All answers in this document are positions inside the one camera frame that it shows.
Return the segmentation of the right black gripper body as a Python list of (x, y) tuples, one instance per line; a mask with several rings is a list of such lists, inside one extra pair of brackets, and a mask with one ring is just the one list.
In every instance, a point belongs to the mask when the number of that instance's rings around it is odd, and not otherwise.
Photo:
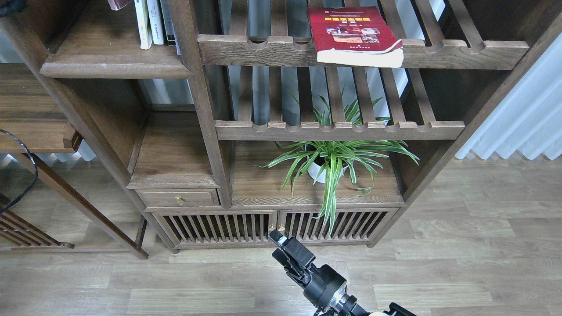
[(343, 311), (349, 299), (346, 279), (331, 266), (317, 268), (314, 264), (303, 266), (303, 294), (321, 311)]

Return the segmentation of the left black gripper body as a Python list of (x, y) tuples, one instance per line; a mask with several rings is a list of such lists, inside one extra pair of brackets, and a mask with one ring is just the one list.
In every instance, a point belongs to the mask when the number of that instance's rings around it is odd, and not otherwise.
[(26, 0), (0, 0), (0, 17), (4, 18), (16, 12), (22, 12), (26, 6)]

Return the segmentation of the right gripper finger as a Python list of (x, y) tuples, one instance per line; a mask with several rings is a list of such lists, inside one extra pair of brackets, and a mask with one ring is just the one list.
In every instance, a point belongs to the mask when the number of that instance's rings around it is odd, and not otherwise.
[(272, 256), (283, 266), (287, 276), (289, 276), (291, 280), (296, 282), (299, 286), (307, 286), (309, 284), (311, 280), (310, 273), (305, 267), (301, 266), (297, 260), (287, 254), (287, 252), (275, 250)]

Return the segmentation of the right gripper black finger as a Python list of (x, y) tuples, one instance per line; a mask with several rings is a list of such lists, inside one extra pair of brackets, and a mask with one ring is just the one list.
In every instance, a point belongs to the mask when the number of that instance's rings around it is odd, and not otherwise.
[(301, 266), (305, 267), (310, 273), (310, 267), (315, 260), (315, 255), (306, 248), (299, 240), (294, 237), (287, 238), (278, 230), (269, 232), (268, 238), (274, 242), (278, 248), (276, 250), (283, 250), (292, 256)]

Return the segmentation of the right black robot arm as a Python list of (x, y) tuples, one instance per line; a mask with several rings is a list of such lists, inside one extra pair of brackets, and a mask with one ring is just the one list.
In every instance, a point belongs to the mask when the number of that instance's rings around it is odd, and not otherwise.
[(294, 237), (287, 238), (278, 230), (269, 232), (269, 239), (278, 249), (272, 254), (283, 265), (287, 276), (295, 281), (303, 294), (325, 316), (412, 316), (413, 313), (392, 302), (388, 311), (368, 312), (357, 303), (355, 296), (347, 294), (346, 279), (331, 266), (317, 267), (315, 255)]

